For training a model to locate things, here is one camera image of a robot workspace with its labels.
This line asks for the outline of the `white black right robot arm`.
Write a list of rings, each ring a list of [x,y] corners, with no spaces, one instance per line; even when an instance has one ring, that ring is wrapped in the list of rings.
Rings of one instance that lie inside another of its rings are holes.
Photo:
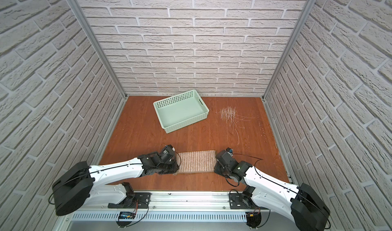
[[[331,228],[330,209],[310,185],[283,182],[229,154],[217,158],[214,172],[246,185],[242,195],[250,209],[260,207],[276,212],[295,223],[300,231]]]

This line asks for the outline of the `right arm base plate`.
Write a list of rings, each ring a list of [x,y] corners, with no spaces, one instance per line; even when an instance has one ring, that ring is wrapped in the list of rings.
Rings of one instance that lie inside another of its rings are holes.
[[[255,204],[252,200],[240,192],[230,192],[229,193],[229,204],[230,209],[232,210],[240,210],[240,209],[253,209],[255,208]]]

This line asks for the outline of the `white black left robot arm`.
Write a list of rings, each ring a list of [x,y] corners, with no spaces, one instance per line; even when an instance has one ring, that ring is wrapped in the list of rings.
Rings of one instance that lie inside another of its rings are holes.
[[[143,176],[174,174],[179,170],[176,153],[163,150],[134,157],[109,165],[88,165],[86,161],[76,163],[52,185],[53,205],[57,216],[70,214],[88,200],[92,200],[100,186]]]

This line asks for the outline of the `pink striped square dishcloth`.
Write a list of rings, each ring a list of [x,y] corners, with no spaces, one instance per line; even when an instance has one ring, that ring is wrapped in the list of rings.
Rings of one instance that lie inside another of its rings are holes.
[[[174,173],[191,174],[191,173],[211,173],[217,163],[215,150],[192,151],[176,153],[177,164],[179,169]]]

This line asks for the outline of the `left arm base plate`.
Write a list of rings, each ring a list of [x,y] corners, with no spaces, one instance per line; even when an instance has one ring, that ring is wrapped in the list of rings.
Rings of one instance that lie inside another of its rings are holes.
[[[147,209],[149,206],[151,195],[152,194],[150,192],[136,192],[130,194],[127,193],[124,200],[122,200],[118,204],[109,203],[108,208],[109,209],[135,209],[135,208]]]

